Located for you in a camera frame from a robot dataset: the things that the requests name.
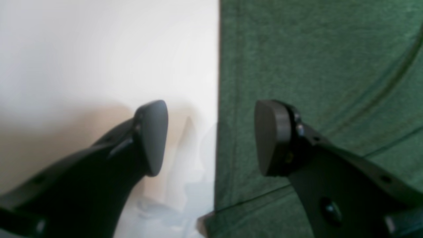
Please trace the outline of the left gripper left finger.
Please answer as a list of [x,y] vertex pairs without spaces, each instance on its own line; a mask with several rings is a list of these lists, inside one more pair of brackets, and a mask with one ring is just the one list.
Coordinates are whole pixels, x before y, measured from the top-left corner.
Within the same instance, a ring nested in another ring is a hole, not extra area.
[[1,237],[112,238],[133,188],[163,165],[164,100],[1,195]]

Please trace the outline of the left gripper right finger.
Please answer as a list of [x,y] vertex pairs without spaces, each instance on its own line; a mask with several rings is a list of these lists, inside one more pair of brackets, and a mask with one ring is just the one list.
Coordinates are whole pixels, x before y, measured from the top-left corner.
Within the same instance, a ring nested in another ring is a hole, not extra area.
[[422,193],[333,145],[295,107],[259,100],[254,127],[260,172],[289,180],[314,237],[422,237]]

